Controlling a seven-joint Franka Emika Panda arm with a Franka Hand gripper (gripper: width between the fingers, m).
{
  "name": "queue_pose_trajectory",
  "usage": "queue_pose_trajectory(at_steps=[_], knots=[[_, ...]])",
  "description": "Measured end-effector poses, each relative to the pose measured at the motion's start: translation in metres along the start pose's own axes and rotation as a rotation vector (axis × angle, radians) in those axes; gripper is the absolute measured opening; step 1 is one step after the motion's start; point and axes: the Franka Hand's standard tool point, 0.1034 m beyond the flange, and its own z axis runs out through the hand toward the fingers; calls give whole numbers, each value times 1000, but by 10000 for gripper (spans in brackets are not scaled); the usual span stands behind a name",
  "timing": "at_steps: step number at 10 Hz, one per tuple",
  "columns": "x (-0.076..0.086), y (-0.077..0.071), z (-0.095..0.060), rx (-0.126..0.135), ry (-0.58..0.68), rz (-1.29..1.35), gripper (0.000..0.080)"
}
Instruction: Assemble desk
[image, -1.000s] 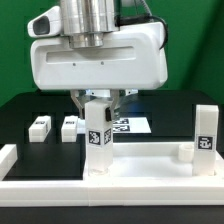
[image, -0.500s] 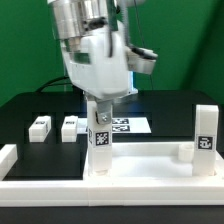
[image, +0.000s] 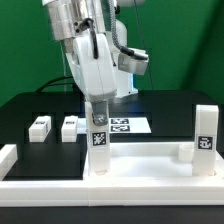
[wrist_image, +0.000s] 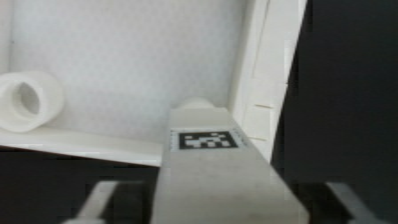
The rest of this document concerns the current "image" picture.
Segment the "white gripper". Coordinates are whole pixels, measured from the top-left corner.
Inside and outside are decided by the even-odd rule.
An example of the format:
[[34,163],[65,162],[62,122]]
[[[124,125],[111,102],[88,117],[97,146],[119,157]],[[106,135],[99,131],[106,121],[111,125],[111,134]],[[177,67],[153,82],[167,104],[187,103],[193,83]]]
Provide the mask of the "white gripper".
[[73,52],[67,53],[70,70],[76,85],[90,101],[93,123],[96,126],[108,124],[106,101],[116,95],[117,85],[110,49],[104,34],[97,34],[99,57],[93,57],[89,36],[73,40]]

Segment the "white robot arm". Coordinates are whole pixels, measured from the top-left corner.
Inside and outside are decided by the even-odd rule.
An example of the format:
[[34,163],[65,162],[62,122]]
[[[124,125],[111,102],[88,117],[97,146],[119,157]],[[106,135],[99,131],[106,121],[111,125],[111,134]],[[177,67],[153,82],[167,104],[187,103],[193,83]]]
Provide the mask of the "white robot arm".
[[115,71],[142,75],[149,61],[143,50],[121,44],[117,0],[42,0],[53,37],[64,44],[76,85],[90,103],[96,126],[108,124],[108,100],[117,94]]

